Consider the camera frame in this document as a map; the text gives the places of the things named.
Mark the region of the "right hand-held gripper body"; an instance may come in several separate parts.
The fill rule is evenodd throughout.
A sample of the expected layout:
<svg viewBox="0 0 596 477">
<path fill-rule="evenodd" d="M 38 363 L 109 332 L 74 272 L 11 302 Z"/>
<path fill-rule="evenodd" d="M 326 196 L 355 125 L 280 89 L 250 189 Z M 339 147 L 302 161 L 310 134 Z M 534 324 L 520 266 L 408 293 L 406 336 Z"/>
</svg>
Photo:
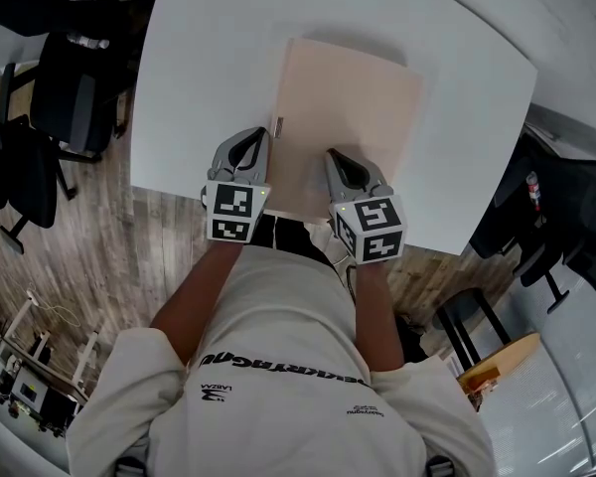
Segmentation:
<svg viewBox="0 0 596 477">
<path fill-rule="evenodd" d="M 401 257 L 407 230 L 400 197 L 388 185 L 352 192 L 329 207 L 333 230 L 358 265 Z"/>
</svg>

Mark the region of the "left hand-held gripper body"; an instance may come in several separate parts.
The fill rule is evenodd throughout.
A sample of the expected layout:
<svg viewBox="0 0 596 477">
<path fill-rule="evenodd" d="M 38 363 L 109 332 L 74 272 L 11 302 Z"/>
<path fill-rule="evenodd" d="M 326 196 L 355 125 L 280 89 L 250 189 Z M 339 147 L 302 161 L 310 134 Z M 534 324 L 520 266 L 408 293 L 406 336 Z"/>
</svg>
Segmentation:
<svg viewBox="0 0 596 477">
<path fill-rule="evenodd" d="M 259 171 L 243 176 L 227 168 L 210 169 L 202 190 L 207 238 L 249 243 L 271 191 Z"/>
</svg>

